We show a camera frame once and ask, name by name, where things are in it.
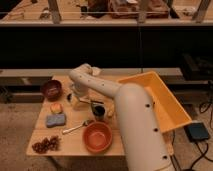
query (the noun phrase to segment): terracotta bowl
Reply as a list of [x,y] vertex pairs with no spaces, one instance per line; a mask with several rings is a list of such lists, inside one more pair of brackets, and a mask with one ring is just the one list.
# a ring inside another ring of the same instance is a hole
[[57,100],[62,94],[62,85],[58,80],[50,80],[41,86],[41,92],[49,101]]
[[112,143],[112,130],[104,122],[93,122],[85,128],[83,142],[90,152],[103,152]]

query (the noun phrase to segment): orange bin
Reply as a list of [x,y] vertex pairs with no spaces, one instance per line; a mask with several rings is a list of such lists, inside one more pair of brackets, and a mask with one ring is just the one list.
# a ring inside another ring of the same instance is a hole
[[125,77],[118,82],[139,84],[150,93],[155,102],[154,111],[162,133],[192,122],[190,116],[156,72],[151,71]]

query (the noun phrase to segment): small cup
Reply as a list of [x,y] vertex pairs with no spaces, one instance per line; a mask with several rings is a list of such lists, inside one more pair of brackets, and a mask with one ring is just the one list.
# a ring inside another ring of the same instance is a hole
[[91,104],[96,121],[104,121],[105,108],[102,105]]

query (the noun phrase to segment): sponge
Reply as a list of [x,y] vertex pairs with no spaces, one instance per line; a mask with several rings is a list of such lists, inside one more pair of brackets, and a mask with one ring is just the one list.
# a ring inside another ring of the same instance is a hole
[[66,124],[66,115],[62,114],[55,114],[55,115],[48,115],[46,117],[46,127],[52,128],[55,126],[63,126]]

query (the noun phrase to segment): table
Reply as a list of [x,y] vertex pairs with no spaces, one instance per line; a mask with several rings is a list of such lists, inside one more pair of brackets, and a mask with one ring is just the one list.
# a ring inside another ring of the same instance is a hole
[[[99,76],[99,77],[113,81],[116,81],[117,79],[121,78],[121,76]],[[80,106],[73,107],[73,104],[67,101],[66,97],[69,93],[71,93],[69,87],[72,83],[68,76],[54,76],[53,79],[59,80],[62,83],[63,94],[56,102],[60,102],[62,104],[63,111],[67,116],[67,123],[65,126],[46,128],[45,118],[47,115],[51,113],[50,105],[52,104],[52,102],[49,102],[45,99],[41,108],[41,112],[38,116],[38,120],[35,124],[35,129],[32,132],[32,136],[29,141],[26,154],[29,156],[72,156],[72,157],[93,156],[94,154],[91,154],[89,151],[87,151],[82,142],[82,132],[84,128],[78,129],[66,135],[62,135],[63,129],[75,127],[81,124],[86,119],[94,119],[90,106],[85,103],[79,103]],[[96,93],[93,90],[89,90],[89,95],[92,99],[103,101],[106,109],[110,106],[112,107],[113,105],[113,101],[111,99],[99,93]],[[105,121],[112,128],[113,143],[106,152],[97,155],[124,156],[125,154],[120,137],[120,132],[117,127],[116,114],[114,114],[113,117],[111,118],[108,118],[106,116]],[[60,149],[58,151],[48,151],[45,154],[37,154],[33,151],[32,145],[35,142],[41,141],[42,139],[44,139],[44,137],[50,138],[52,135],[58,135],[60,137]],[[165,133],[163,136],[169,154],[173,155],[174,151],[171,144],[169,133]]]

